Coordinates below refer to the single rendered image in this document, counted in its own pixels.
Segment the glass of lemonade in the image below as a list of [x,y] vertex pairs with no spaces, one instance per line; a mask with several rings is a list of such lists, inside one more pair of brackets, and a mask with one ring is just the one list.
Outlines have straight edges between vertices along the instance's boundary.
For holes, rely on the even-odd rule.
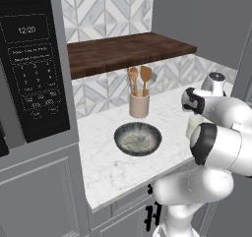
[[187,123],[186,138],[190,139],[196,127],[203,122],[204,122],[204,118],[201,115],[198,115],[198,114],[191,115]]

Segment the wooden spoon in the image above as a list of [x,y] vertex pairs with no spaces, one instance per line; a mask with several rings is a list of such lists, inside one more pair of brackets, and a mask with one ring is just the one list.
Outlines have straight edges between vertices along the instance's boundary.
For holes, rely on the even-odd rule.
[[137,95],[137,78],[138,78],[138,70],[133,67],[130,68],[128,71],[128,80],[131,88],[131,93],[136,96]]

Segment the beige utensil pot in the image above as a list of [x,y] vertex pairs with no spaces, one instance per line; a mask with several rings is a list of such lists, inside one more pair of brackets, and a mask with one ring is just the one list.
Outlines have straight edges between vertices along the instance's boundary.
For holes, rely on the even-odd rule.
[[145,118],[149,115],[149,104],[150,95],[138,89],[137,95],[130,94],[129,114],[134,118]]

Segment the black microwave oven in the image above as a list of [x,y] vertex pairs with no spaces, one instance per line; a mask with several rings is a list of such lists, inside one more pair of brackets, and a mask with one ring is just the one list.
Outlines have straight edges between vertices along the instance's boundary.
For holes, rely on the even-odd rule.
[[0,3],[0,67],[20,145],[70,129],[51,5]]

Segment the dark grey speckled bowl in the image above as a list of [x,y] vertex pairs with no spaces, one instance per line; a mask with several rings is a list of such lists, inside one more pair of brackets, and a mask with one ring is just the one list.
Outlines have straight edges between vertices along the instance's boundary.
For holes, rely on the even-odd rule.
[[116,146],[131,156],[147,156],[154,153],[162,141],[161,132],[143,122],[121,125],[114,133]]

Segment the dark wooden shelf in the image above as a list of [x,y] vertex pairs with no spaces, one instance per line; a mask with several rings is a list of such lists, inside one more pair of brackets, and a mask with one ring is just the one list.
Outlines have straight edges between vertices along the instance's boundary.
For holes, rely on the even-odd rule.
[[154,32],[69,43],[71,79],[193,54],[197,47]]

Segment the grey tall cabinet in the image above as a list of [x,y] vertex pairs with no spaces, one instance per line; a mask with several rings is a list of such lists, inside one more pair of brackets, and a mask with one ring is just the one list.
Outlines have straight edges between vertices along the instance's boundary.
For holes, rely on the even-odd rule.
[[91,237],[61,0],[2,2],[51,5],[70,129],[20,145],[0,67],[0,237]]

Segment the grey cupboard door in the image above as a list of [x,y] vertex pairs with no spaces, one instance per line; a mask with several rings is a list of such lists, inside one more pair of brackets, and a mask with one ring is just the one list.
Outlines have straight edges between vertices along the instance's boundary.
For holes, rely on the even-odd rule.
[[[101,226],[95,228],[92,237],[153,237],[158,226],[152,223],[150,232],[146,231],[144,220],[147,217],[145,207],[133,207],[108,220]],[[163,218],[162,208],[159,223]]]

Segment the grey drawer front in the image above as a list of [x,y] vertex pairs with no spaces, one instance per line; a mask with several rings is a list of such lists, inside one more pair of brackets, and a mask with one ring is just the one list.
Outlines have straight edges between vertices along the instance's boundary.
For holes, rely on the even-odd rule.
[[110,206],[111,215],[115,216],[123,211],[141,203],[145,199],[149,199],[152,195],[148,193],[148,188],[144,187],[128,194],[127,196],[113,202]]

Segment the wooden spatula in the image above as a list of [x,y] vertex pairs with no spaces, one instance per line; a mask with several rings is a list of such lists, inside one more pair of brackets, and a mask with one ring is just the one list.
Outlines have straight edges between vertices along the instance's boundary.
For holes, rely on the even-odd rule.
[[143,96],[146,96],[147,94],[146,83],[151,79],[152,69],[146,66],[141,66],[140,75],[142,81],[144,82]]

